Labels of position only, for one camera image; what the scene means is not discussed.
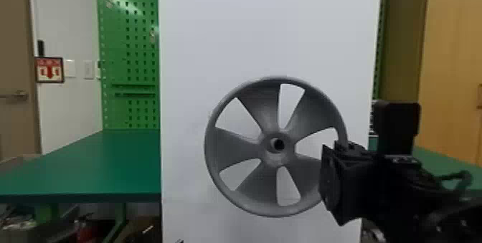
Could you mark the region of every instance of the black mount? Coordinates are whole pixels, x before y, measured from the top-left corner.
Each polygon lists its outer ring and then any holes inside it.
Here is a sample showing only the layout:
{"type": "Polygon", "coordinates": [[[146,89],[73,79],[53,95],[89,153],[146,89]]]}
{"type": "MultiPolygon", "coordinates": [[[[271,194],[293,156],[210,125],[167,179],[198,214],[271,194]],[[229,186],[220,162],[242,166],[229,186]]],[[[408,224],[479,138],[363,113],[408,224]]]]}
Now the black mount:
{"type": "Polygon", "coordinates": [[[339,225],[374,222],[389,243],[482,242],[482,192],[467,189],[469,172],[437,177],[412,156],[419,120],[417,103],[379,101],[376,151],[324,146],[319,191],[326,208],[339,225]],[[453,179],[460,180],[455,189],[442,185],[453,179]]]}

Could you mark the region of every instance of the green tabletop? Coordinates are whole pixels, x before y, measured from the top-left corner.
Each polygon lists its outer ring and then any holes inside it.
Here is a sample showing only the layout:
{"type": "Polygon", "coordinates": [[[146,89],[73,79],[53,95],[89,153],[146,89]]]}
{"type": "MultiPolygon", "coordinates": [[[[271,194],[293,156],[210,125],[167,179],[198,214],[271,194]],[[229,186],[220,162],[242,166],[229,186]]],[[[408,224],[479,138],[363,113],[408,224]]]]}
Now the green tabletop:
{"type": "MultiPolygon", "coordinates": [[[[369,149],[374,151],[377,149],[377,139],[370,138],[369,149]]],[[[482,167],[475,166],[470,163],[456,160],[454,158],[445,156],[443,154],[435,153],[425,150],[424,148],[415,147],[413,156],[418,158],[423,165],[423,168],[436,176],[442,176],[449,173],[457,173],[466,170],[472,174],[473,182],[470,189],[482,189],[482,167]]],[[[457,181],[446,181],[444,185],[452,188],[457,184],[457,181]]]]}
{"type": "Polygon", "coordinates": [[[0,203],[159,201],[158,130],[104,130],[0,176],[0,203]]]}

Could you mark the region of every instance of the light switch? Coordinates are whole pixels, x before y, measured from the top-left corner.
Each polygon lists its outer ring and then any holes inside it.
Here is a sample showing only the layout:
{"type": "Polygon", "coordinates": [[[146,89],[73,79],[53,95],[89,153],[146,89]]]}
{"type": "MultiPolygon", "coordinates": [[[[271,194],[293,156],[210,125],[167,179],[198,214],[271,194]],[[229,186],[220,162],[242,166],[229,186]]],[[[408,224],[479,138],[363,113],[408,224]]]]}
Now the light switch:
{"type": "Polygon", "coordinates": [[[64,60],[64,75],[65,77],[75,77],[77,75],[73,59],[64,60]]]}
{"type": "Polygon", "coordinates": [[[84,61],[84,78],[86,80],[93,80],[95,76],[94,62],[92,60],[84,61]]]}

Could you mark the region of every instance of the gray plastic wheel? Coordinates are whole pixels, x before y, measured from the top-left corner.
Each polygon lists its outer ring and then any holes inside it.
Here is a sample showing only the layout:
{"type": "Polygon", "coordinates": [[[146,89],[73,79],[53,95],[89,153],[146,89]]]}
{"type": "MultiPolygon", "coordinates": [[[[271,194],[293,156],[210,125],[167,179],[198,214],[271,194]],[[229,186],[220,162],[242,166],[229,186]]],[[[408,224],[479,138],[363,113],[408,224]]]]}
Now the gray plastic wheel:
{"type": "Polygon", "coordinates": [[[252,214],[282,217],[299,214],[321,201],[318,182],[321,162],[296,153],[296,143],[327,128],[334,128],[338,142],[347,145],[343,119],[330,99],[320,90],[289,77],[266,77],[247,82],[230,92],[214,109],[204,140],[204,155],[209,174],[216,187],[234,205],[252,214]],[[278,125],[278,100],[282,84],[304,89],[285,128],[278,125]],[[256,140],[218,128],[219,115],[231,100],[237,98],[255,122],[261,134],[256,140]],[[250,159],[260,164],[235,189],[230,190],[220,177],[221,171],[250,159]],[[286,167],[299,193],[300,200],[280,206],[277,200],[277,171],[286,167]]]}

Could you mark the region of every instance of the center hole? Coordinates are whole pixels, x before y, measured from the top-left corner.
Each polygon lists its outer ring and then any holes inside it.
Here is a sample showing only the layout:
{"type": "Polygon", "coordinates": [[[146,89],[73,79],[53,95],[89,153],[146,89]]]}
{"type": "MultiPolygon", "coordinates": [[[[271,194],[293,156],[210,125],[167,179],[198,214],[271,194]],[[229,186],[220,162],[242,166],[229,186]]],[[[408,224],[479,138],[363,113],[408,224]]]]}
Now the center hole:
{"type": "Polygon", "coordinates": [[[273,138],[271,140],[271,145],[274,147],[275,150],[277,151],[282,151],[285,149],[285,142],[283,142],[279,138],[273,138]]]}

